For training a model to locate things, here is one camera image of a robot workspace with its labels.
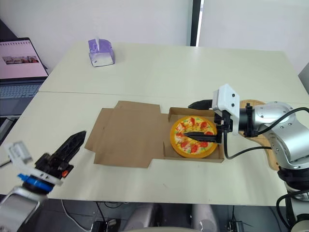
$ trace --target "cardboard box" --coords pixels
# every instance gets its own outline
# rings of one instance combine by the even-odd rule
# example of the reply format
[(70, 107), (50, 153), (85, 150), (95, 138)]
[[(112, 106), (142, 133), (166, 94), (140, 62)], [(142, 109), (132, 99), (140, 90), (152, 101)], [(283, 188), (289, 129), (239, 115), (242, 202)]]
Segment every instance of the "cardboard box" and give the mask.
[(224, 151), (221, 145), (218, 145), (217, 148), (207, 157), (201, 159), (195, 158), (185, 158), (179, 155), (171, 146), (169, 141), (169, 131), (172, 125), (180, 118), (185, 116), (203, 116), (209, 121), (214, 121), (214, 112), (212, 110), (194, 110), (189, 108), (175, 108), (171, 107), (169, 109), (169, 114), (161, 114), (163, 121), (163, 153), (164, 158), (167, 160), (190, 160), (190, 161), (201, 161), (201, 162), (214, 162), (221, 163), (224, 160)]
[(101, 110), (85, 148), (96, 153), (95, 164), (103, 165), (147, 168), (152, 159), (222, 162), (221, 145), (202, 159), (185, 158), (174, 151), (170, 128), (189, 115), (214, 120), (211, 110), (170, 108), (169, 114), (161, 114), (159, 105), (119, 101), (114, 109)]

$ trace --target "white table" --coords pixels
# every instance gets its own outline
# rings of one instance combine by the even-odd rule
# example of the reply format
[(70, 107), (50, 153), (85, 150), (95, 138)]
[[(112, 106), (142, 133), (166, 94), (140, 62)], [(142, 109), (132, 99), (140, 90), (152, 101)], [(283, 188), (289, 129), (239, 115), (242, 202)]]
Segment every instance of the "white table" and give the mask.
[[(5, 142), (23, 140), (34, 160), (44, 152), (54, 152), (70, 135), (86, 130), (88, 138), (102, 107), (112, 108), (118, 100), (155, 103), (161, 112), (171, 106), (186, 107), (193, 98), (161, 98), (105, 94), (39, 92), (22, 114)], [(296, 108), (309, 104), (291, 103)], [(308, 115), (298, 119), (309, 127)], [(256, 146), (229, 134), (229, 153)], [(50, 198), (72, 200), (211, 203), (275, 205), (286, 193), (277, 173), (269, 168), (264, 151), (256, 150), (223, 163), (154, 159), (148, 169), (93, 164), (94, 153), (81, 150), (72, 159), (74, 169), (55, 187)], [(3, 146), (0, 162), (6, 161)], [(20, 185), (14, 166), (0, 169), (0, 193)]]
[(40, 91), (212, 99), (229, 83), (242, 99), (309, 103), (283, 52), (112, 43), (116, 63), (92, 67), (76, 43)]

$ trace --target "white wall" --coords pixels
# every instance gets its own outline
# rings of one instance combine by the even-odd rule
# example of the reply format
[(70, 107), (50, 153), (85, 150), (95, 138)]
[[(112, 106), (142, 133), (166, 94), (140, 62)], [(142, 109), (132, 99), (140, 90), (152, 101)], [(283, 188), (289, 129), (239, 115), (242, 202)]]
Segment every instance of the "white wall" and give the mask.
[(0, 0), (0, 18), (30, 37), (52, 69), (76, 40), (190, 44), (193, 0)]
[(284, 51), (309, 62), (309, 0), (205, 0), (199, 46)]

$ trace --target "toy pizza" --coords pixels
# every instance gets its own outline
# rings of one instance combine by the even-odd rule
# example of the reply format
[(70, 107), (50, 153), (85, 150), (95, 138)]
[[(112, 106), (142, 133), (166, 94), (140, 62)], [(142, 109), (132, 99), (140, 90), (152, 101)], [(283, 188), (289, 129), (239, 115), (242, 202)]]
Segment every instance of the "toy pizza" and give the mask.
[(174, 150), (186, 158), (204, 158), (209, 156), (217, 147), (216, 143), (199, 142), (184, 135), (191, 131), (205, 134), (217, 134), (212, 122), (201, 116), (186, 116), (174, 123), (170, 130), (169, 139)]

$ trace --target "tissue box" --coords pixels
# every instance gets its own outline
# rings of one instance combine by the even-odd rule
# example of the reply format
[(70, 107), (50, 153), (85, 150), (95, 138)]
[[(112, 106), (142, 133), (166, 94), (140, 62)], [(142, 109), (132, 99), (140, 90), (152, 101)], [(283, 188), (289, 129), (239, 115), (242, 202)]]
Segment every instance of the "tissue box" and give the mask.
[(108, 40), (93, 39), (88, 41), (89, 57), (93, 67), (111, 65), (115, 63), (112, 44)]

